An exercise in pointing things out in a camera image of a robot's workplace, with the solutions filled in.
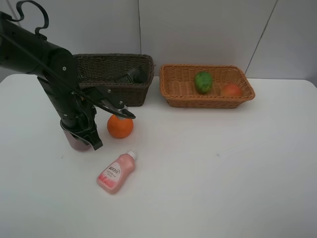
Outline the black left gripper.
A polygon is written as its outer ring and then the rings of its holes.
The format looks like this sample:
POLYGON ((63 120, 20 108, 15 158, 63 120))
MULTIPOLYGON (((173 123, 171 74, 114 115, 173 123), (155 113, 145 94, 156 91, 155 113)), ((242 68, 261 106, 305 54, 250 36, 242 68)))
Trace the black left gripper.
POLYGON ((95 123, 96 108, 100 108, 108 113, 123 119, 135 119, 135 115, 131 113, 123 100, 114 92, 105 86, 93 86, 84 88, 83 90, 70 91, 70 98, 74 100, 75 113, 74 118, 77 123, 74 128, 66 127, 61 122, 62 128, 77 140, 87 141, 94 150, 98 150, 103 146, 97 126, 95 123))

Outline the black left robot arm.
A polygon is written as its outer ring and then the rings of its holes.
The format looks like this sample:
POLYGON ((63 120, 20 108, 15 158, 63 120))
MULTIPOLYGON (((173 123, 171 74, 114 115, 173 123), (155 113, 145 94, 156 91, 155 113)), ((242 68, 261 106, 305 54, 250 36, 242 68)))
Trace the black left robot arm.
POLYGON ((60 117, 69 144, 75 150, 103 143, 95 123, 96 108, 123 119, 135 119, 128 108, 101 86, 80 89, 77 59, 68 50, 54 45, 39 32, 31 33, 0 14, 0 65, 35 75, 60 117))

